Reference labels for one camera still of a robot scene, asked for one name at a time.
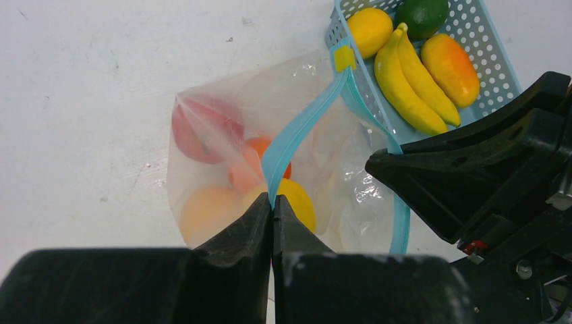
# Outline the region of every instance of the mango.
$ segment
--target mango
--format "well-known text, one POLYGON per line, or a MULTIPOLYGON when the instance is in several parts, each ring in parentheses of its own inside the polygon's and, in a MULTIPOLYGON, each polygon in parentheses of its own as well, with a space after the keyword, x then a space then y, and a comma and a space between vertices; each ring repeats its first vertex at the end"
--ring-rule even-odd
POLYGON ((457 106, 472 105, 480 81, 469 55, 447 34, 437 34, 421 48, 421 60, 448 98, 457 106))

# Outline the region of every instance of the black plastic part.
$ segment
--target black plastic part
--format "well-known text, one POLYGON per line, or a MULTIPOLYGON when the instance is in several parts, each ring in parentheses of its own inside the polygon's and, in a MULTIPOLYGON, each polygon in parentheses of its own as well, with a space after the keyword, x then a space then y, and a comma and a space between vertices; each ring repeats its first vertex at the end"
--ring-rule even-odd
POLYGON ((439 258, 287 253, 283 264, 279 324, 474 323, 467 286, 439 258))
POLYGON ((276 198, 274 209, 274 246, 272 265, 274 271, 275 312, 277 324, 287 323, 284 308, 284 260, 288 252, 332 252, 296 217, 285 196, 276 198))
POLYGON ((263 324, 271 238, 263 194, 197 250, 33 252, 0 286, 0 323, 263 324))
POLYGON ((471 288, 476 321, 479 324, 537 324, 552 316, 539 311, 538 305, 550 310, 547 297, 534 291, 522 292, 517 286, 515 270, 510 267, 477 266, 467 258, 453 263, 471 288))
POLYGON ((547 72, 475 123, 404 145, 404 155, 376 152, 366 171, 443 240, 465 248, 489 233, 484 243, 495 246, 549 206, 551 181, 572 153, 569 82, 547 72))
POLYGON ((572 260, 572 225, 543 243, 543 247, 564 259, 572 260))

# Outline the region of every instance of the lime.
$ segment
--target lime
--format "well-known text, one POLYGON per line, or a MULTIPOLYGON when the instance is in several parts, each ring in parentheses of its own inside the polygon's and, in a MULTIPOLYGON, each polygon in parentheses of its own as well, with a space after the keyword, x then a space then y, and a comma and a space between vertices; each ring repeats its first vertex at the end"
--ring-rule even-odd
POLYGON ((385 11, 366 8, 347 20, 349 31, 364 59, 374 56, 387 43, 393 23, 385 11))
POLYGON ((449 13, 447 0, 405 0, 395 13, 395 25, 405 22, 413 41, 426 39, 443 26, 449 13))

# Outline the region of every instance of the red apple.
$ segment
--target red apple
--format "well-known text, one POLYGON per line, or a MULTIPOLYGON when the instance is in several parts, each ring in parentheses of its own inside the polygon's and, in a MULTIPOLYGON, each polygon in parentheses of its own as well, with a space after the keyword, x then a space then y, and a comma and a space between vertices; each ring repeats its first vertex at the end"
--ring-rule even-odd
POLYGON ((173 137, 186 157, 220 163, 225 160, 225 150, 239 150, 244 140, 242 124, 240 111, 220 99, 201 98, 200 103, 184 99, 173 112, 173 137))

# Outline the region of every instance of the yellow fruit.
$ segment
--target yellow fruit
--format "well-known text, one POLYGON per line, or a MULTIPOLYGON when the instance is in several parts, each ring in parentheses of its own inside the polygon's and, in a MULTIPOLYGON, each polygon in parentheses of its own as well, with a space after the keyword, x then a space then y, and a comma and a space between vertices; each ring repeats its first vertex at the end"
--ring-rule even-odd
POLYGON ((185 203, 179 230, 187 245, 195 248, 242 216, 238 212, 240 196, 226 187, 201 188, 185 203))
MULTIPOLYGON (((265 185, 259 185, 245 194, 240 202, 239 208, 239 210, 242 211, 242 214, 248 210, 248 207, 252 205, 261 193, 266 191, 267 189, 265 185)), ((290 207, 292 207, 292 210, 296 214, 298 220, 312 233, 316 233, 316 212, 314 211, 312 199, 310 199, 310 196, 308 196, 308 193, 306 193, 304 188, 297 182, 284 178, 278 188, 278 195, 281 194, 288 198, 290 207)))
POLYGON ((437 34, 421 48, 421 59, 433 80, 458 108, 477 100, 480 81, 465 50, 447 34, 437 34))
POLYGON ((429 135, 445 133, 447 125, 443 119, 421 100, 403 75, 398 53, 402 35, 403 31, 396 29, 377 53, 374 64, 377 83, 387 101, 414 128, 429 135))
POLYGON ((421 63, 413 44, 407 37, 407 24, 403 22, 397 28, 403 31, 398 51, 401 70, 407 82, 421 100, 425 101, 427 106, 433 109, 445 123, 459 127, 461 116, 457 108, 421 63))
POLYGON ((364 59, 374 56, 387 43, 393 23, 385 11, 366 8, 347 20, 349 31, 364 59))

